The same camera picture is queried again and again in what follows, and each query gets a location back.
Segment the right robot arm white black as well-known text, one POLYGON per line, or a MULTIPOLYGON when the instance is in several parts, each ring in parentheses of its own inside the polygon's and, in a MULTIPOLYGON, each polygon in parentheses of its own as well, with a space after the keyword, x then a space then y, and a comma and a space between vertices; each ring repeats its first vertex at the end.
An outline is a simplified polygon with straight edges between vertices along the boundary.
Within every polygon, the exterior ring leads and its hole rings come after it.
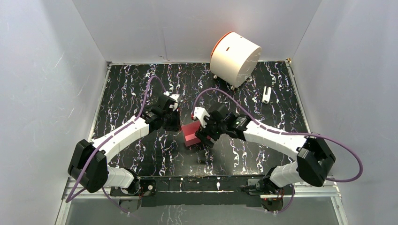
POLYGON ((336 161, 325 140, 314 134, 288 135, 248 115, 235 115, 224 108, 207 112, 202 107, 195 107, 192 118, 200 122, 195 135, 209 147, 213 147, 214 141, 226 134, 231 138, 264 145, 293 159, 289 164, 271 168, 261 179, 248 179, 241 189, 249 195, 277 194, 283 187, 297 182, 321 187, 336 161))

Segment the pink paper box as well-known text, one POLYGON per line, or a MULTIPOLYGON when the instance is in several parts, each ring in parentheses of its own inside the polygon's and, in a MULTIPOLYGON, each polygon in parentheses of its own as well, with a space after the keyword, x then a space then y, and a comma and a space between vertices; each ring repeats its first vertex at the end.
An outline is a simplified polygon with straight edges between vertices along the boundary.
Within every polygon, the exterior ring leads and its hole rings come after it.
POLYGON ((186 147, 200 143, 201 140, 195 135, 199 130, 201 123, 199 121, 194 121, 189 124, 182 125, 182 132, 184 135, 184 144, 186 147))

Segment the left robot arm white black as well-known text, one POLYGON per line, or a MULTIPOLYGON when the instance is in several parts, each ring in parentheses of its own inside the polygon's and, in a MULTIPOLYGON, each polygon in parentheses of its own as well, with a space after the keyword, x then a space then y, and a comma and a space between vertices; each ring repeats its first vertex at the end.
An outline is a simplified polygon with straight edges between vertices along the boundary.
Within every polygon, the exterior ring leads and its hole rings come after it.
POLYGON ((136 140, 162 128, 181 130, 180 96, 164 93, 154 104, 145 106, 139 117, 132 116, 125 125, 91 142, 83 139, 76 146, 67 173, 79 184, 94 193, 102 187, 122 188, 136 195, 141 187, 139 175, 128 168, 109 166, 110 160, 136 140))

